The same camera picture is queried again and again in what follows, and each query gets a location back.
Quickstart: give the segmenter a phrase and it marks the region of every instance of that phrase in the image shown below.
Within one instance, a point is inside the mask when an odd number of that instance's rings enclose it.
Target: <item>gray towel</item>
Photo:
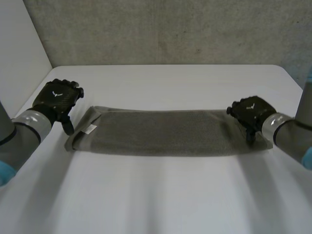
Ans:
[[[91,133],[84,131],[97,126]],[[261,133],[253,145],[225,110],[135,111],[90,107],[67,150],[137,156],[228,156],[272,148]]]

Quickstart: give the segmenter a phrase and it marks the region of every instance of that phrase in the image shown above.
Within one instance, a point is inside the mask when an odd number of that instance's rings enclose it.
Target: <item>towel tag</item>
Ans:
[[[90,124],[88,127],[85,129],[81,130],[85,134],[90,134],[95,128],[97,128],[96,125]]]

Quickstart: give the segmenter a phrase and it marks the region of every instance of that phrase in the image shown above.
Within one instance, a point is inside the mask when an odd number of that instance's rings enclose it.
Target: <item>table surface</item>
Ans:
[[[64,66],[44,84],[85,90],[91,105],[136,110],[226,109],[258,95],[294,116],[302,90],[273,65]],[[312,172],[274,147],[225,157],[143,157],[66,152],[56,123],[0,191],[4,234],[310,234]]]

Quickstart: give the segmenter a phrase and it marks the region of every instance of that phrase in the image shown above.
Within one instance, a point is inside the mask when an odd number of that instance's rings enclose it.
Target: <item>silver band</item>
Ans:
[[[24,111],[12,121],[32,127],[39,134],[41,142],[46,138],[52,128],[49,119],[38,111]]]
[[[281,113],[275,113],[271,116],[269,116],[263,123],[262,125],[262,135],[270,140],[270,141],[274,141],[273,137],[274,137],[274,133],[277,130],[277,128],[285,123],[288,120],[291,120],[293,118],[285,115],[285,114],[281,114]]]

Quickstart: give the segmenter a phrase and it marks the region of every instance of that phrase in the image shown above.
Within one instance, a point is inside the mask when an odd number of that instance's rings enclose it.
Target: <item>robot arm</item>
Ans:
[[[6,184],[50,133],[55,121],[66,134],[74,128],[68,116],[83,89],[76,82],[48,82],[33,107],[11,120],[0,103],[0,186]]]
[[[246,127],[247,134],[261,131],[278,148],[312,170],[312,78],[305,85],[295,118],[277,113],[259,97],[234,102],[227,112]]]

